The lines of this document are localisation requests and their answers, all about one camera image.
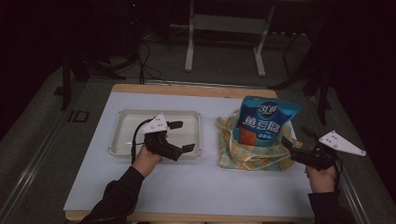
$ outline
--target white tabletop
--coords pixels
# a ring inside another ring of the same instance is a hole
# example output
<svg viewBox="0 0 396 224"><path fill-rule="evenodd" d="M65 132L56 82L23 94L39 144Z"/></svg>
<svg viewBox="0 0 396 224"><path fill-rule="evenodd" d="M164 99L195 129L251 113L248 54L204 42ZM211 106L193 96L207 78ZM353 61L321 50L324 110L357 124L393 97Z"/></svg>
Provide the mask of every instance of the white tabletop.
<svg viewBox="0 0 396 224"><path fill-rule="evenodd" d="M142 186L135 214L242 217L312 217L304 166L286 171L244 171L219 167L217 117L229 117L242 99L111 92L91 144L64 205L69 214L90 211L106 184L119 179L130 159L108 147L123 109L193 110L201 114L202 154L193 160L165 161Z"/></svg>

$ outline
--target white triangular marker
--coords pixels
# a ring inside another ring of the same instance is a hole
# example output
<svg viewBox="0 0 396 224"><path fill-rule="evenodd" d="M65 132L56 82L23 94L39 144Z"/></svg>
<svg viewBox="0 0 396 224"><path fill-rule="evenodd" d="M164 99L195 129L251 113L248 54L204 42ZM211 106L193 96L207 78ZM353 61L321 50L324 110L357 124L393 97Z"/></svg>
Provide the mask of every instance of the white triangular marker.
<svg viewBox="0 0 396 224"><path fill-rule="evenodd" d="M319 142L334 150L344 151L358 156L365 156L366 152L348 142L335 131L329 132L319 138Z"/></svg>
<svg viewBox="0 0 396 224"><path fill-rule="evenodd" d="M152 121L144 125L141 129L141 133L156 133L166 131L168 125L166 124L165 116L163 113L159 114Z"/></svg>

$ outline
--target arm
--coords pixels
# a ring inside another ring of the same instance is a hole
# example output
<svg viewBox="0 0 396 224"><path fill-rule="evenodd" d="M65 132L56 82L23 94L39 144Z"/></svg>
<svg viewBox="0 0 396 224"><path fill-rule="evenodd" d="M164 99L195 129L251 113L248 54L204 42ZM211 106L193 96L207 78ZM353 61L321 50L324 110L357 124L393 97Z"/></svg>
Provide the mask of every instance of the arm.
<svg viewBox="0 0 396 224"><path fill-rule="evenodd" d="M315 215L316 224L350 224L355 223L352 214L341 207L338 202L339 191L335 190L337 173L334 167L318 171L306 166L312 193L308 194Z"/></svg>
<svg viewBox="0 0 396 224"><path fill-rule="evenodd" d="M117 180L110 182L103 199L82 219L80 224L125 223L127 216L135 209L143 180L153 170L161 156L152 154L145 146L140 149L132 166Z"/></svg>

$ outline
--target person's left hand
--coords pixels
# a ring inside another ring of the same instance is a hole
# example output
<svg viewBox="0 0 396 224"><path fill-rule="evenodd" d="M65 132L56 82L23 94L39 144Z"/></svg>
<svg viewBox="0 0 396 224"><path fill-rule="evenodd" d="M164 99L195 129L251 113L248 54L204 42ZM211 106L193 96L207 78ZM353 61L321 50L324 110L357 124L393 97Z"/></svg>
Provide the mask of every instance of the person's left hand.
<svg viewBox="0 0 396 224"><path fill-rule="evenodd" d="M137 153L136 160L132 166L144 177L154 170L155 165L163 159L162 156L150 152L145 145Z"/></svg>

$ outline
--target hand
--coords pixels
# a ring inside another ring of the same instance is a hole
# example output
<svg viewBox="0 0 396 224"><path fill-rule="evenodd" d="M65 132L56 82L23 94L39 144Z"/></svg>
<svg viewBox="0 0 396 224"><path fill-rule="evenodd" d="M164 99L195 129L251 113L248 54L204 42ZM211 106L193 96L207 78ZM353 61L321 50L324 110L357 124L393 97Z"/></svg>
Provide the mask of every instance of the hand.
<svg viewBox="0 0 396 224"><path fill-rule="evenodd" d="M305 166L305 172L308 175L313 193L334 192L335 179L337 177L334 166L321 171L310 166Z"/></svg>
<svg viewBox="0 0 396 224"><path fill-rule="evenodd" d="M142 176L147 177L154 170L155 165L161 161L163 157L153 154L148 151L145 145L140 148L139 153L136 156L136 160L132 166L140 173Z"/></svg>

